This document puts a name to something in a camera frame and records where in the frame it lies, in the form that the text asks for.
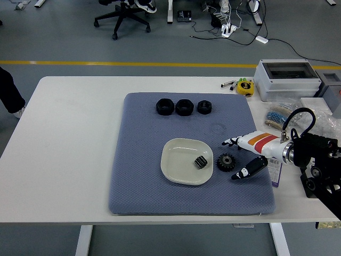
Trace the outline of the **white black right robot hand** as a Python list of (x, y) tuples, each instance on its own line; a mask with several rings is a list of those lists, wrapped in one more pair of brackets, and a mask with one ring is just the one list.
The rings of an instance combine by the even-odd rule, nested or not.
[(281, 163), (289, 162), (289, 152), (293, 143), (289, 140), (282, 141), (279, 137), (262, 131), (255, 131), (246, 135), (225, 140), (223, 145), (237, 145), (258, 157), (246, 164), (239, 172), (234, 174), (232, 180), (250, 178), (267, 167), (268, 159), (275, 158)]

